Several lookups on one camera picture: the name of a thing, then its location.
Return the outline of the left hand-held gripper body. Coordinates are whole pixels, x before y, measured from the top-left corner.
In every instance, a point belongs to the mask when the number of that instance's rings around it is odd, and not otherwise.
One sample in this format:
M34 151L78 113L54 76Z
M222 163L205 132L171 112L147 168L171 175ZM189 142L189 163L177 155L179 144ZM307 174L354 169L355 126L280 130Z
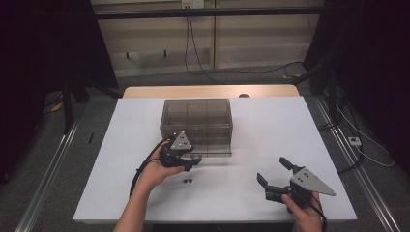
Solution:
M160 151L160 162L167 168L183 167L184 162L193 163L193 160L183 158L184 154L192 150L193 146L190 144L184 131L181 131L179 134L174 133L169 138L169 142Z

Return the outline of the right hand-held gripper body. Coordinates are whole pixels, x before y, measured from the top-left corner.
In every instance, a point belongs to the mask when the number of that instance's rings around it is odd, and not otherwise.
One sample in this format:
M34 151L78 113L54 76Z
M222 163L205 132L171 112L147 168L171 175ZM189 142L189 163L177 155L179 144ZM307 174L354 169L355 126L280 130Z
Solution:
M288 188L288 195L302 209L310 203L314 191L330 196L336 195L336 192L333 189L306 167L291 165L288 167L288 170L293 173L289 181L290 186Z

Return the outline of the smoky clear drawer organizer case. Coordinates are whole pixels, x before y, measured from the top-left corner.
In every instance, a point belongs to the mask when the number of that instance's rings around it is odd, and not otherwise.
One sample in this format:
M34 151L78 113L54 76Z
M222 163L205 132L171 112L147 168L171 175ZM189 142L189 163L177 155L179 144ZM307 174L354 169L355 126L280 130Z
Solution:
M202 126L230 127L233 120L229 99L187 99L165 100L161 127ZM161 134L166 138L172 134Z

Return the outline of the person's left hand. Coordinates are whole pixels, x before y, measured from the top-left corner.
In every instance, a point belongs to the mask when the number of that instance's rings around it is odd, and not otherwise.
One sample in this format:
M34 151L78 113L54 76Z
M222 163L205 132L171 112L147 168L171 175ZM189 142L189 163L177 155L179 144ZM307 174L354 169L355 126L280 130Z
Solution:
M167 177L179 174L185 170L183 166L164 167L160 162L160 151L168 144L165 140L146 161L146 166L140 174L133 192L150 192Z

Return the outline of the person's right hand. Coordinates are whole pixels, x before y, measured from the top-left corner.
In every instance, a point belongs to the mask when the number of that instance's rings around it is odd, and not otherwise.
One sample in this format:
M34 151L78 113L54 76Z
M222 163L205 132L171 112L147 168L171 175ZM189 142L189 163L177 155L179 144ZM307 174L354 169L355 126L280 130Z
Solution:
M283 194L281 199L296 219L296 232L322 232L322 217L311 207L300 208L287 194Z

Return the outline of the white table board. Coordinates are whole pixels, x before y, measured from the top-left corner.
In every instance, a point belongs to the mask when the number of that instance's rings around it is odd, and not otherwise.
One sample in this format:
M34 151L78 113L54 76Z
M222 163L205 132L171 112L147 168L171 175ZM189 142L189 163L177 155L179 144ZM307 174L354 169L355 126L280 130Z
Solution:
M129 199L135 170L161 141L162 99L118 101L88 183L73 215L89 223L114 223ZM301 97L234 98L232 154L205 158L189 172L157 186L148 202L152 223L290 221L284 205L268 201L257 183L288 185L291 173L279 158L304 166L336 192L321 196L330 221L356 214L336 168ZM192 183L184 184L185 179Z

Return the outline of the wooden table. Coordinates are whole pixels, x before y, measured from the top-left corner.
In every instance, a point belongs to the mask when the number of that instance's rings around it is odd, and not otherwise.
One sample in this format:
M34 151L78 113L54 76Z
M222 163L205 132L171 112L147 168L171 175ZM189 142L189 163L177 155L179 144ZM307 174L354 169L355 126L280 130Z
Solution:
M123 97L196 99L196 98L238 98L240 94L249 97L298 97L299 91L290 84L268 85L192 85L192 86L138 86L129 87Z

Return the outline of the black stand leg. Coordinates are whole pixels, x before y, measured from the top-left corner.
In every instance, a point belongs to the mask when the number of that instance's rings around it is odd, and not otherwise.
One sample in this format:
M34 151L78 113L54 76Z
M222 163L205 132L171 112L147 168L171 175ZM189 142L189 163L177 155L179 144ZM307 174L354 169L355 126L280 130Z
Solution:
M67 134L73 125L73 109L72 109L72 101L71 101L71 91L70 91L70 83L65 76L62 77L61 82L62 82L63 106L64 106L64 115L65 115L64 134Z

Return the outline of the beige counter unit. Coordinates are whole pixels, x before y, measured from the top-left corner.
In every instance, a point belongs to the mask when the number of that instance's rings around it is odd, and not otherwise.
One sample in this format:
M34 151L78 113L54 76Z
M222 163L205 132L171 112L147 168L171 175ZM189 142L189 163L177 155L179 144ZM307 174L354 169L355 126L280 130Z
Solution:
M203 9L319 7L324 0L204 0ZM95 12L183 9L181 0L91 0ZM101 20L118 77L282 65L308 53L317 14Z

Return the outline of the black curtain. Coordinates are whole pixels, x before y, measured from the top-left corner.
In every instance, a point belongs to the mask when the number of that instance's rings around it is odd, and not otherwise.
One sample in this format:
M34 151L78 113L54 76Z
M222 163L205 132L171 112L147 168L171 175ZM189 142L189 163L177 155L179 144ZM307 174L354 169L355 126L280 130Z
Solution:
M410 175L410 0L324 0L304 68L330 64L350 101Z
M0 0L0 185L28 147L45 97L116 88L91 0Z

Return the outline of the black metal crossbar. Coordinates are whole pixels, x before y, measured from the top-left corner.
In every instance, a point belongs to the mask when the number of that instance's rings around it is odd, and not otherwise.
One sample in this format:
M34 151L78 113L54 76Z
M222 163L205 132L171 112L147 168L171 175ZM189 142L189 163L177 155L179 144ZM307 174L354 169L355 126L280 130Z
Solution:
M96 19L134 19L134 18L176 18L241 15L320 15L326 7L285 7L285 8L237 8L237 9L188 9L127 12L95 12Z

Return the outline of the metal floor rail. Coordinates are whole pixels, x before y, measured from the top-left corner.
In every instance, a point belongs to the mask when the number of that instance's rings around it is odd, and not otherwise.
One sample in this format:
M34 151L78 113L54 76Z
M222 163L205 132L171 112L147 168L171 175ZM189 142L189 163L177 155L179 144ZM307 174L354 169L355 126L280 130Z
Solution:
M326 100L322 97L313 99L325 123L324 126L319 127L319 132L325 137L325 145L328 147L351 203L361 196L365 200L362 205L368 205L370 214L375 218L372 225L379 226L382 232L403 232L392 210L376 187L376 182L370 178L371 172L366 169L369 165L375 165L382 170L388 170L395 165L395 162L391 160L386 163L372 158L363 151L363 145L369 142L381 149L384 154L388 154L387 150L358 128L354 116L347 117L336 106L336 117L333 119ZM359 137L362 145L351 145L348 141L349 137Z
M21 217L15 232L31 232L44 206L53 182L59 172L61 164L72 144L76 134L81 116L74 119L71 125L65 130L60 140L59 146L52 156L52 160L47 167L33 197L31 198L23 216Z

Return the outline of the white wall socket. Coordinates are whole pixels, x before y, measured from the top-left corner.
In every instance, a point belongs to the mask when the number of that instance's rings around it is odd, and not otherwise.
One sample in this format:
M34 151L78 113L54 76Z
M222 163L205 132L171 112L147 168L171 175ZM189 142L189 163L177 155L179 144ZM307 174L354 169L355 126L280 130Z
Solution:
M183 9L203 9L205 7L204 0L181 0Z

